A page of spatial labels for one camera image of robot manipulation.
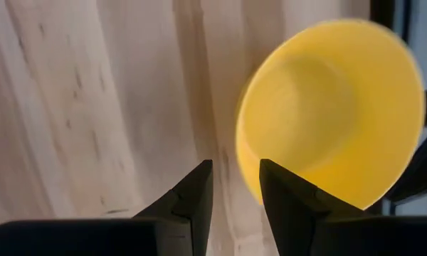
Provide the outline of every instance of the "wood grain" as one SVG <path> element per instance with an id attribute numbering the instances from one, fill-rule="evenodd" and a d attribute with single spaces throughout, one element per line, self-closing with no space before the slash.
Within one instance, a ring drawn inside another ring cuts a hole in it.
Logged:
<path id="1" fill-rule="evenodd" d="M 0 0 L 0 222 L 129 217 L 214 161 L 209 255 L 276 255 L 234 151 L 265 57 L 368 0 Z"/>

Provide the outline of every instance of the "wooden background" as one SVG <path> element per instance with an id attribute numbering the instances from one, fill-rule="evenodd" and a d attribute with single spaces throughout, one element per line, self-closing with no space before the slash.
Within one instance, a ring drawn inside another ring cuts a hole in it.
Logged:
<path id="1" fill-rule="evenodd" d="M 276 255 L 234 154 L 267 54 L 368 0 L 0 0 L 0 223 L 128 217 L 214 162 L 209 255 Z"/>

